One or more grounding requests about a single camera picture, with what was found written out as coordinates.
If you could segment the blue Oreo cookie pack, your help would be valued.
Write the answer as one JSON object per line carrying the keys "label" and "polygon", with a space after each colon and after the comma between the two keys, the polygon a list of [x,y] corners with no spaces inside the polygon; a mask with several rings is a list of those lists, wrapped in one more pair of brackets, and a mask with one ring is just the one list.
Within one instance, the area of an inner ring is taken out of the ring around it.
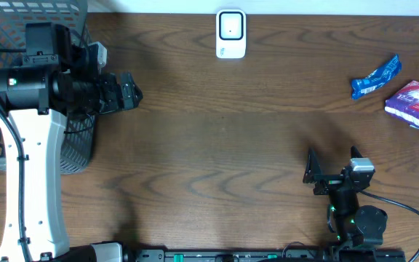
{"label": "blue Oreo cookie pack", "polygon": [[388,84],[402,70],[402,63],[399,56],[395,54],[389,61],[375,69],[370,75],[363,79],[351,80],[351,98],[358,100],[361,97],[379,90]]}

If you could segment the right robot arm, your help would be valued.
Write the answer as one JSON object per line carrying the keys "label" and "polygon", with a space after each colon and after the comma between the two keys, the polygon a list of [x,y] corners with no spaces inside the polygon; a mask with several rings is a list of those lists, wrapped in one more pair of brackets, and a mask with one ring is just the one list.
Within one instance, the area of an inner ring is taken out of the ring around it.
{"label": "right robot arm", "polygon": [[338,236],[329,247],[334,261],[376,261],[375,249],[383,244],[387,213],[372,205],[360,205],[357,194],[370,186],[375,167],[356,147],[349,163],[338,173],[323,173],[313,149],[308,150],[304,183],[314,184],[315,195],[327,195],[327,225]]}

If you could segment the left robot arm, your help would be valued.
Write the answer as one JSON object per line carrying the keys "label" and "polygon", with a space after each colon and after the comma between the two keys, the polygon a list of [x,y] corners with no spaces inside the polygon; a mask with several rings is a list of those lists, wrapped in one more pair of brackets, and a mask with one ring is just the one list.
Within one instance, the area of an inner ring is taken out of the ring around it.
{"label": "left robot arm", "polygon": [[76,46],[61,24],[29,23],[19,66],[0,69],[7,202],[0,261],[133,261],[120,242],[72,247],[61,201],[68,120],[137,108],[132,75],[102,73],[101,44]]}

